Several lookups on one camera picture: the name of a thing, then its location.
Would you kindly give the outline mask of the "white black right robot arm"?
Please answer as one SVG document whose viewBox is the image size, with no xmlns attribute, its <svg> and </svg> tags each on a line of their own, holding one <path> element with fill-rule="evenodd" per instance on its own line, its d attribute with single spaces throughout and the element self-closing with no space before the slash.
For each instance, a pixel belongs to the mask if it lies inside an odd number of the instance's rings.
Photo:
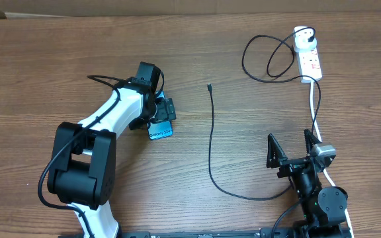
<svg viewBox="0 0 381 238">
<path fill-rule="evenodd" d="M 289 159 L 279 142 L 268 135 L 267 167 L 278 169 L 277 177 L 288 178 L 298 201 L 283 212 L 268 234 L 270 237 L 352 237 L 349 228 L 341 227 L 346 221 L 347 192 L 338 186 L 323 187 L 319 174 L 325 172 L 336 156 L 330 143 L 323 143 L 305 129 L 306 156 Z M 278 226 L 285 216 L 300 206 L 304 219 L 295 221 L 292 227 Z"/>
</svg>

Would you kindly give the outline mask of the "black smartphone lit screen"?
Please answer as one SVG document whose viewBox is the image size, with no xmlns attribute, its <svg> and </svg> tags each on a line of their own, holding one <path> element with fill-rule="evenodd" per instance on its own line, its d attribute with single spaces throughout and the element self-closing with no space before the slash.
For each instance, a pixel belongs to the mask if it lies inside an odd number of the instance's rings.
<svg viewBox="0 0 381 238">
<path fill-rule="evenodd" d="M 171 121 L 176 119 L 175 107 L 172 98 L 166 98 L 161 93 L 155 100 L 157 112 L 151 119 L 148 128 L 149 138 L 151 140 L 166 138 L 173 135 Z"/>
</svg>

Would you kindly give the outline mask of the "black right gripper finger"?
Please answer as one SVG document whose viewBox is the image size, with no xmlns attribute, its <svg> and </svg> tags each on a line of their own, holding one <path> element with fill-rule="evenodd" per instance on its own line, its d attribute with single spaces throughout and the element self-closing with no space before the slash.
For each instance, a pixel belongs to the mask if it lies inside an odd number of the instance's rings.
<svg viewBox="0 0 381 238">
<path fill-rule="evenodd" d="M 315 137 L 315 135 L 309 130 L 304 130 L 304 139 L 306 143 L 306 152 L 307 154 L 310 154 L 314 145 L 321 143 L 320 140 Z"/>
<path fill-rule="evenodd" d="M 281 163 L 288 160 L 285 152 L 277 142 L 276 138 L 269 134 L 267 136 L 268 151 L 267 151 L 267 168 L 277 168 L 281 166 Z"/>
</svg>

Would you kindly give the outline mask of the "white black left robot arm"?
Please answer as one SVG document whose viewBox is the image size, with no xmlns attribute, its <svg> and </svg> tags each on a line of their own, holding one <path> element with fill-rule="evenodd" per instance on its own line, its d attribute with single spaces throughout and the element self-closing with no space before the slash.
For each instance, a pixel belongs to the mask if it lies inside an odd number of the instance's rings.
<svg viewBox="0 0 381 238">
<path fill-rule="evenodd" d="M 140 62 L 135 76 L 117 79 L 114 85 L 109 76 L 90 78 L 109 86 L 112 94 L 89 117 L 58 126 L 38 197 L 47 207 L 73 211 L 81 237 L 121 237 L 108 201 L 115 183 L 117 139 L 126 128 L 147 128 L 151 140 L 172 136 L 176 113 L 173 100 L 163 92 L 164 73 L 154 64 Z"/>
</svg>

